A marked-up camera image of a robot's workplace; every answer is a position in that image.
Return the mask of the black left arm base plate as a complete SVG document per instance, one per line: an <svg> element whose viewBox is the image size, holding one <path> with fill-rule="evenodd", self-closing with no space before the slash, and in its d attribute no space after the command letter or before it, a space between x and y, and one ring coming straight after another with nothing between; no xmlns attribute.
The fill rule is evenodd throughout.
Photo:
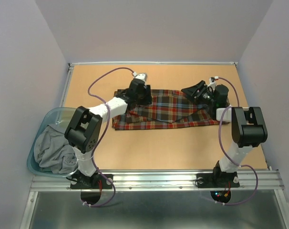
<svg viewBox="0 0 289 229"><path fill-rule="evenodd" d="M66 179L71 182L70 189L112 189L110 182L106 181L98 173L94 173L91 177L85 176L82 173L75 173Z"/></svg>

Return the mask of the red blue plaid flannel shirt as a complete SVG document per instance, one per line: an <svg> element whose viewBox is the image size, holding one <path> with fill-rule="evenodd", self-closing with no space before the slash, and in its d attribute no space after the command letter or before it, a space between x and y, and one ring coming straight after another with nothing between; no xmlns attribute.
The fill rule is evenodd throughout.
<svg viewBox="0 0 289 229"><path fill-rule="evenodd" d="M134 109L112 119L114 130L177 129L218 125L212 119L208 106L189 101L178 90L154 89L152 103L137 105Z"/></svg>

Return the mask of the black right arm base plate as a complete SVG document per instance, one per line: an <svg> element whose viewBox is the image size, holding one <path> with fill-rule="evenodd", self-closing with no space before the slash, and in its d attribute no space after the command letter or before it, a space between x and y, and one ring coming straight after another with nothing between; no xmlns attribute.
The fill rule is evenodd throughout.
<svg viewBox="0 0 289 229"><path fill-rule="evenodd" d="M196 185L198 188L225 188L225 187L240 187L237 177L237 172L226 173L221 172L220 175L213 173L199 173L196 175Z"/></svg>

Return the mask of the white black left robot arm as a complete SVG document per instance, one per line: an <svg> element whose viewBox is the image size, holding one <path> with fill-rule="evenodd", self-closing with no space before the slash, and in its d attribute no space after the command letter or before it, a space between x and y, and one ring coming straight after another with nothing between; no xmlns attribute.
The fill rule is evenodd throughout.
<svg viewBox="0 0 289 229"><path fill-rule="evenodd" d="M101 105L85 108L78 107L66 128L64 137L72 146L78 164L78 171L73 174L72 188L98 188L101 179L93 165L93 150L98 146L101 126L104 122L125 114L136 105L152 103L151 89L146 84L147 75L140 73L134 77L129 87L119 92L110 101Z"/></svg>

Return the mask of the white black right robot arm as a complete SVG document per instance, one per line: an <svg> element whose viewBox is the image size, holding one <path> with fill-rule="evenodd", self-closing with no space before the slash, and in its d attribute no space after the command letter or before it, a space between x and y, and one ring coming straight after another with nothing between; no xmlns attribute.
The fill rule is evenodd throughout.
<svg viewBox="0 0 289 229"><path fill-rule="evenodd" d="M229 89L217 84L219 78L211 77L209 83L200 81L196 85L182 89L191 101L208 106L210 116L223 123L231 123L232 143L224 156L217 161L211 173L199 173L195 185L198 188L239 187L237 171L247 154L266 142L268 132L260 107L229 105Z"/></svg>

